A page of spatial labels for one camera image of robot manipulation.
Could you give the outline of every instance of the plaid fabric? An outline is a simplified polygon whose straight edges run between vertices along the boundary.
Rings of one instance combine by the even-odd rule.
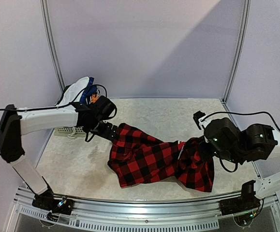
[[[122,188],[153,183],[174,175],[187,188],[211,192],[213,159],[206,162],[200,160],[197,140],[191,138],[183,143],[164,143],[122,123],[117,129],[107,164],[118,175]]]

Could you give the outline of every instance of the white wall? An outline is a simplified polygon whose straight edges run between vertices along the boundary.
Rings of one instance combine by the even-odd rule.
[[[251,1],[246,37],[227,103],[235,112],[270,112],[280,126],[280,0]],[[272,124],[268,116],[236,116],[245,129]],[[263,177],[280,171],[280,158],[256,162]]]
[[[0,1],[0,108],[53,105],[60,95],[45,36],[40,1]],[[49,131],[23,139],[35,163]],[[0,231],[21,180],[0,158]]]
[[[49,1],[66,84],[86,75],[110,97],[222,98],[244,0]]]

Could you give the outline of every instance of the speckled beige floor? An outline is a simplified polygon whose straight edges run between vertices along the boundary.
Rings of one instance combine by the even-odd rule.
[[[219,100],[212,99],[120,99],[111,120],[126,122],[163,141],[186,141],[201,136],[192,116],[201,110],[206,114],[223,111]],[[107,166],[111,143],[95,137],[90,143],[51,136],[37,170],[54,192],[85,198],[111,200],[178,200],[228,193],[256,178],[251,163],[239,166],[235,173],[226,172],[214,159],[215,180],[212,193],[185,188],[174,177],[158,183],[120,188],[116,174]],[[232,169],[233,164],[225,162]]]

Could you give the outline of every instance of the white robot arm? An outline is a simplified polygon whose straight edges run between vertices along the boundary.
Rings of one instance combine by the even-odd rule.
[[[262,124],[253,124],[246,130],[239,131],[226,118],[210,120],[207,116],[202,115],[198,112],[198,117],[195,117],[195,120],[198,120],[199,128],[204,130],[206,142],[213,145],[210,152],[214,153],[215,156],[241,164],[244,161],[265,160],[268,156],[271,158],[280,157],[280,131]],[[249,192],[246,194],[252,194],[259,200],[264,199],[280,190],[280,172],[263,179],[250,181],[246,185],[250,185]]]
[[[112,118],[116,106],[105,96],[94,104],[70,102],[45,108],[15,108],[8,105],[0,120],[0,155],[9,163],[35,194],[33,206],[70,214],[73,200],[56,199],[50,186],[25,156],[21,136],[43,129],[56,127],[83,127],[83,131],[113,140],[117,126],[104,120]]]

